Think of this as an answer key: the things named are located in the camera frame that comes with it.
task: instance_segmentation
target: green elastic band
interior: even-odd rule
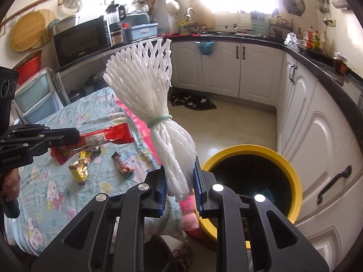
[[[156,124],[160,123],[163,120],[166,119],[172,119],[173,117],[170,114],[162,114],[161,116],[158,116],[156,118],[154,118],[152,121],[147,123],[147,127],[149,129],[151,129],[153,126],[155,126]]]

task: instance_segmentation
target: light blue bedsheet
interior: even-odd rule
[[[57,111],[39,123],[51,129],[76,127],[80,133],[99,130],[127,122],[134,143],[102,146],[102,153],[88,166],[86,184],[75,182],[68,165],[62,166],[48,153],[35,157],[31,165],[19,169],[20,216],[5,218],[5,234],[10,244],[24,252],[40,255],[71,219],[98,193],[110,196],[125,193],[144,181],[147,172],[159,168],[133,120],[115,102],[111,88],[104,88]],[[111,155],[117,151],[135,169],[135,176],[126,180],[117,170]],[[145,239],[153,234],[182,236],[182,213],[174,198],[168,197],[160,219],[145,219]]]

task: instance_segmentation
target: human hand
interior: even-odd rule
[[[5,201],[12,201],[19,196],[20,176],[18,169],[11,170],[4,178],[0,195],[6,196]]]

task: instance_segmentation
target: kitchen cabinet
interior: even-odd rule
[[[281,132],[281,123],[285,119],[286,109],[289,103],[289,96],[291,92],[291,84],[290,76],[294,66],[296,65],[296,59],[293,58],[290,54],[284,53],[284,62],[282,64],[282,76],[280,79],[280,86],[277,94],[277,102],[276,102],[276,115],[277,115],[277,131]]]
[[[211,55],[202,55],[203,88],[206,92],[238,97],[241,44],[215,42]]]
[[[296,227],[332,271],[345,257],[363,226],[363,177],[326,209]]]
[[[170,50],[173,87],[203,91],[201,54],[195,42],[173,42]]]
[[[284,52],[242,44],[239,98],[276,106]]]
[[[306,220],[329,206],[357,181],[363,171],[361,151],[352,129],[320,83],[316,84],[311,104],[303,119],[302,126],[285,156],[296,170],[302,184],[303,201],[297,222]],[[318,193],[348,165],[352,166],[351,175],[340,178],[323,195],[322,203],[317,204]]]
[[[281,96],[285,100],[281,118],[279,116],[282,121],[278,132],[277,151],[286,157],[302,125],[318,80],[305,66],[295,63],[286,66],[282,82],[287,88]]]

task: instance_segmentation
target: wooden stick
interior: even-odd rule
[[[35,2],[31,3],[31,4],[29,4],[28,6],[25,6],[24,8],[20,9],[19,11],[16,11],[14,14],[10,15],[7,19],[5,19],[3,22],[1,22],[0,27],[3,24],[7,23],[8,21],[12,20],[15,16],[19,15],[20,13],[22,13],[22,12],[28,10],[29,8],[34,7],[34,6],[36,6],[36,5],[40,4],[40,3],[43,3],[45,1],[48,1],[48,0],[35,1]]]

